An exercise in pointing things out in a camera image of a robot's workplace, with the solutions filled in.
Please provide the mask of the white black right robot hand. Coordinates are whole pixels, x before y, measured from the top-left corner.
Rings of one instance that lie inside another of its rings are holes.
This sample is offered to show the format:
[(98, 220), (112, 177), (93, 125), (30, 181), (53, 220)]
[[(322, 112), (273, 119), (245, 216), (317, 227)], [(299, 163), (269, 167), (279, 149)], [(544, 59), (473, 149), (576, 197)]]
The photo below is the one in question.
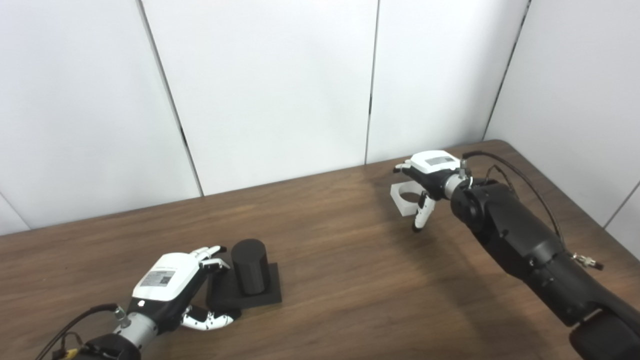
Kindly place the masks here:
[(423, 230), (437, 202), (450, 200), (455, 189), (470, 179), (466, 162), (444, 150), (415, 153), (396, 164), (392, 171), (408, 176), (422, 187), (412, 225), (415, 233)]

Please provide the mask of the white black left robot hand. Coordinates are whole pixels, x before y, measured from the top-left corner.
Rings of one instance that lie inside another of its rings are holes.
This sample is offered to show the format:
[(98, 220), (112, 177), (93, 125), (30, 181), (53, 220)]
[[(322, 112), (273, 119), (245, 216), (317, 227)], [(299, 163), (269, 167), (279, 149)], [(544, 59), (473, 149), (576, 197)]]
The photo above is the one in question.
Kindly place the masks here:
[(210, 275), (226, 275), (230, 270), (217, 256), (226, 251), (215, 245), (189, 253), (165, 253), (135, 285), (127, 312), (151, 320), (158, 336), (180, 326), (211, 331), (238, 321), (240, 309), (214, 311), (192, 304)]

